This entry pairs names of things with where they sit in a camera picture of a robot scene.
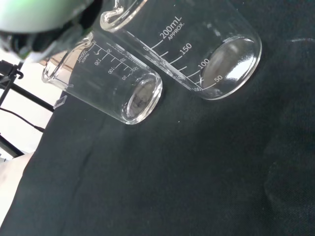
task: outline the dark fabric surface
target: dark fabric surface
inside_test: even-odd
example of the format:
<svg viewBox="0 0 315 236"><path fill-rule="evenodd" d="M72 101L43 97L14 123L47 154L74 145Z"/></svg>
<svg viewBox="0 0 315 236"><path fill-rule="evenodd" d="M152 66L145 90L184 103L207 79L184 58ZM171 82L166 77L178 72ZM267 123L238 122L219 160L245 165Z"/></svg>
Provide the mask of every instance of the dark fabric surface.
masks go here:
<svg viewBox="0 0 315 236"><path fill-rule="evenodd" d="M315 235L315 2L232 2L264 44L250 81L207 102L163 76L136 126L70 97L1 236Z"/></svg>

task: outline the white surface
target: white surface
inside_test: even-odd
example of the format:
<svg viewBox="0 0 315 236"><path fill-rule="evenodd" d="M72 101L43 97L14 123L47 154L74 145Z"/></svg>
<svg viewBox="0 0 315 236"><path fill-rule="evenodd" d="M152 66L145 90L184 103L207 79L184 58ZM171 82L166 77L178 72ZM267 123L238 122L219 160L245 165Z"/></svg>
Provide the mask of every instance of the white surface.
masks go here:
<svg viewBox="0 0 315 236"><path fill-rule="evenodd" d="M15 84L54 106L62 91L53 85L42 82L43 69L44 66L38 63L24 64L21 70L24 73L24 78L16 80Z"/></svg>
<svg viewBox="0 0 315 236"><path fill-rule="evenodd" d="M0 148L0 154L1 154L1 157L0 157L0 158L2 158L2 159L6 159L6 160L12 160L12 159L13 159L13 157L10 156L10 154L7 153L7 152L6 152L5 150L3 150L2 148Z"/></svg>
<svg viewBox="0 0 315 236"><path fill-rule="evenodd" d="M0 164L0 227L9 211L17 187L32 154Z"/></svg>
<svg viewBox="0 0 315 236"><path fill-rule="evenodd" d="M45 128L52 113L37 104L25 99L14 91L10 91L1 106L19 114L34 125ZM17 118L16 116L0 111L1 135L19 150L26 153L37 149L42 133Z"/></svg>

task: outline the green object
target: green object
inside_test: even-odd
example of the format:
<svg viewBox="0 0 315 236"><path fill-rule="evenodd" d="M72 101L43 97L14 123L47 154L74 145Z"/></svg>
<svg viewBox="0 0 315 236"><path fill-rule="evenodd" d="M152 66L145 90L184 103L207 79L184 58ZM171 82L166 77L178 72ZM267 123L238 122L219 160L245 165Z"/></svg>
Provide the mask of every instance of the green object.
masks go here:
<svg viewBox="0 0 315 236"><path fill-rule="evenodd" d="M0 0L0 30L34 33L62 27L93 0Z"/></svg>

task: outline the beaker base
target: beaker base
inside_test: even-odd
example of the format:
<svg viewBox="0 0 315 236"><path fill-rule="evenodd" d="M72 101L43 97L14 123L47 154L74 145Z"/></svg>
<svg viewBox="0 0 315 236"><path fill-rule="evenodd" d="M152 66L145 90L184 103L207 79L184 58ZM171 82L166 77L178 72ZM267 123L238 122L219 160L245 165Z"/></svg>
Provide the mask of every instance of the beaker base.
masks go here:
<svg viewBox="0 0 315 236"><path fill-rule="evenodd" d="M218 100L238 90L259 64L262 45L245 37L234 37L221 45L209 58L200 81L204 98Z"/></svg>
<svg viewBox="0 0 315 236"><path fill-rule="evenodd" d="M147 74L134 89L123 110L127 124L138 124L155 108L162 93L162 79L158 74Z"/></svg>

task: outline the small glass beaker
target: small glass beaker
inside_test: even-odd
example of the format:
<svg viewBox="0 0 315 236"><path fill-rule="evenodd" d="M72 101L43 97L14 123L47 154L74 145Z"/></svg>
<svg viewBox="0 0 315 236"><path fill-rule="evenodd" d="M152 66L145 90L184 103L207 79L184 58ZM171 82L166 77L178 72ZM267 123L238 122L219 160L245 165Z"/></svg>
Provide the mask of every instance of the small glass beaker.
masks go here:
<svg viewBox="0 0 315 236"><path fill-rule="evenodd" d="M95 31L72 52L50 58L43 81L126 124L143 121L162 92L155 71Z"/></svg>

